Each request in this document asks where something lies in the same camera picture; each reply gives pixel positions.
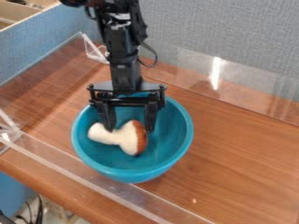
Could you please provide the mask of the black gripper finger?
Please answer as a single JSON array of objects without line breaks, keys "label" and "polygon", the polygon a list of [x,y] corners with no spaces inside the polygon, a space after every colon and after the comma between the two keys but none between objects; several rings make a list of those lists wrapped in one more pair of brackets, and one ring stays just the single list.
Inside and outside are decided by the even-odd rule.
[{"label": "black gripper finger", "polygon": [[118,122],[115,109],[107,103],[99,103],[96,105],[96,109],[102,117],[102,122],[106,130],[112,131]]},{"label": "black gripper finger", "polygon": [[150,102],[144,107],[144,126],[148,133],[155,130],[158,111],[158,104],[155,102]]}]

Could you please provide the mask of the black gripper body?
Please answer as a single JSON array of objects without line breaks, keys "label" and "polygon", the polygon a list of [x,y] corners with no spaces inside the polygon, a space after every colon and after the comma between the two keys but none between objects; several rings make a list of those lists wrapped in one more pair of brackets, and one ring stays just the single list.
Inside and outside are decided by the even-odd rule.
[{"label": "black gripper body", "polygon": [[136,90],[116,90],[111,81],[90,84],[90,104],[98,109],[114,107],[144,107],[159,110],[166,104],[167,86],[143,81]]}]

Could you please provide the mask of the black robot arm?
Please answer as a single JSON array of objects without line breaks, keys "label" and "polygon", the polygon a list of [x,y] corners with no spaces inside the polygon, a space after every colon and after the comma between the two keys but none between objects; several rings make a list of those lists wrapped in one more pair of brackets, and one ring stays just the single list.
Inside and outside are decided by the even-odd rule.
[{"label": "black robot arm", "polygon": [[116,127],[116,107],[144,109],[144,128],[155,130],[158,111],[164,107],[166,85],[147,82],[140,67],[138,48],[148,47],[147,24],[139,0],[60,0],[74,8],[82,7],[98,29],[107,47],[111,80],[88,86],[90,105],[96,109],[104,128]]}]

